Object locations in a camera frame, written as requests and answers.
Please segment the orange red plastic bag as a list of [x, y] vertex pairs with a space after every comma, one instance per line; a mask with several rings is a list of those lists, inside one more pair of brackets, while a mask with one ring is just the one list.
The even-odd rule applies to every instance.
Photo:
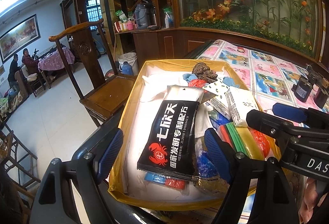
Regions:
[[264, 158], [266, 159], [270, 153], [270, 143], [269, 143], [268, 139], [266, 138], [266, 136], [263, 133], [255, 130], [255, 129], [250, 128], [249, 131], [250, 131], [251, 135], [253, 136], [253, 138], [254, 138], [257, 146], [259, 147], [261, 153], [263, 154]]

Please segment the blue clear snack bag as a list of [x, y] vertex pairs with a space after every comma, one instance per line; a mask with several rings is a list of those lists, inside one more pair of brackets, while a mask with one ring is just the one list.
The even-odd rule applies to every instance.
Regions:
[[229, 184], [226, 182], [226, 180], [220, 178], [218, 175], [211, 178], [194, 176], [192, 181], [195, 187], [197, 187], [202, 192], [212, 196], [225, 194], [229, 189]]

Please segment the yellow green sponge pack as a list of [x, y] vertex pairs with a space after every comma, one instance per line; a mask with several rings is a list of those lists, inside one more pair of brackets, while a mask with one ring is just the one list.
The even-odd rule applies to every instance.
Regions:
[[236, 152], [242, 152], [251, 159], [265, 160], [249, 129], [249, 127], [236, 127], [229, 122], [218, 127], [218, 135]]

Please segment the blue red white pack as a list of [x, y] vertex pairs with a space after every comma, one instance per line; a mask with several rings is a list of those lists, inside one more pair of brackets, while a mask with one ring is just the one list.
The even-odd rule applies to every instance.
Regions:
[[144, 180], [178, 190], [184, 190], [186, 187], [186, 182], [184, 180], [166, 177], [149, 171], [144, 176]]

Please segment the lemon print tissue pack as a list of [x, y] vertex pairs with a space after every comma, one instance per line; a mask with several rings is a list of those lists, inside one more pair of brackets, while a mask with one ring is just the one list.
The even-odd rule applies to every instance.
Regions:
[[214, 94], [215, 96], [209, 100], [211, 106], [222, 114], [228, 120], [231, 120], [231, 113], [226, 98], [226, 93], [229, 90], [228, 85], [223, 83], [222, 79], [216, 82], [209, 83], [202, 87], [205, 91]]

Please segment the black crab print pouch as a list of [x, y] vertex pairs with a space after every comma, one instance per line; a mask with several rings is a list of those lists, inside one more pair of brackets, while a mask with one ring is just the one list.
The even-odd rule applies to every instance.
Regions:
[[152, 122], [137, 169], [192, 181], [195, 168], [195, 119], [203, 89], [172, 85], [167, 88]]

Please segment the blue fuzzy sock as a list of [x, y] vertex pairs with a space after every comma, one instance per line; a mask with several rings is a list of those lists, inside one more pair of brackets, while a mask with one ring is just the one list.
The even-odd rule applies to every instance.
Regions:
[[187, 83], [190, 83], [192, 80], [197, 79], [197, 76], [194, 73], [185, 73], [182, 76]]

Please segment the black motor with tan pulley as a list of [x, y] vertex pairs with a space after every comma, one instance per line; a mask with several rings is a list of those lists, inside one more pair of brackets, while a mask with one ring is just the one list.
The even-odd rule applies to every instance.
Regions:
[[328, 80], [325, 79], [320, 73], [316, 72], [311, 65], [307, 65], [306, 70], [308, 72], [307, 78], [309, 83], [313, 86], [316, 85], [318, 90], [315, 94], [315, 104], [319, 108], [323, 108], [328, 99]]

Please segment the black motor with shaft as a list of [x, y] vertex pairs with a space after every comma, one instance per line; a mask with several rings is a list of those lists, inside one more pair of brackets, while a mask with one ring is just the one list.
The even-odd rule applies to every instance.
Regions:
[[313, 85], [309, 82], [308, 78], [301, 75], [297, 84], [294, 84], [292, 87], [292, 91], [295, 97], [305, 103], [313, 90]]

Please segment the yellow cardboard box tray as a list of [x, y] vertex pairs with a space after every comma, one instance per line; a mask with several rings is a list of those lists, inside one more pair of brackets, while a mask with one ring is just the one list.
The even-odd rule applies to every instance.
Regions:
[[142, 66], [119, 122], [123, 145], [109, 175], [108, 191], [118, 202], [159, 211], [222, 204], [226, 181], [197, 169], [211, 122], [203, 90], [183, 79], [196, 64], [163, 59]]

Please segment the seated person in background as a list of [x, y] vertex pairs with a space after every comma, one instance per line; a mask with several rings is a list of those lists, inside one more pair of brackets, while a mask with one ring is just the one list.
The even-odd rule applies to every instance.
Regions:
[[41, 73], [38, 69], [39, 60], [34, 60], [30, 56], [27, 48], [23, 50], [22, 63], [26, 66], [29, 75], [38, 74], [39, 76], [41, 76]]

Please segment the background table with floral cloth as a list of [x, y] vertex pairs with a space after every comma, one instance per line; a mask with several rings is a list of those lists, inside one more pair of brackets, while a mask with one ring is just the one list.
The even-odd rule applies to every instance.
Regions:
[[[62, 50], [68, 64], [74, 64], [75, 57], [73, 53], [66, 47], [63, 47]], [[45, 58], [40, 59], [38, 62], [38, 69], [40, 71], [57, 71], [62, 70], [63, 68], [65, 68], [65, 66], [58, 50], [54, 51]]]

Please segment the white plastic bucket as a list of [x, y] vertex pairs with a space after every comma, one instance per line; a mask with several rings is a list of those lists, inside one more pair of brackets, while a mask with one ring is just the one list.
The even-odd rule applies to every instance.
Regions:
[[136, 76], [139, 72], [139, 65], [137, 60], [137, 54], [135, 52], [125, 53], [118, 57], [119, 62], [119, 70], [122, 72], [121, 65], [123, 62], [127, 61], [133, 69], [134, 76]]

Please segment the framed landscape painting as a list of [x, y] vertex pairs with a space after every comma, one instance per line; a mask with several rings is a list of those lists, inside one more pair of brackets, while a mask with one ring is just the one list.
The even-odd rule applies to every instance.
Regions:
[[7, 61], [22, 47], [31, 44], [41, 37], [37, 15], [34, 14], [1, 36], [1, 60]]

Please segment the grey thermos kettle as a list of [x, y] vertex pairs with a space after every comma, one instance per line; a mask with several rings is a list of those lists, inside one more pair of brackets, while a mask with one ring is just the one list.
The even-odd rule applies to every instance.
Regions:
[[146, 29], [151, 24], [151, 20], [149, 18], [149, 8], [148, 4], [138, 4], [134, 11], [135, 20], [138, 29]]

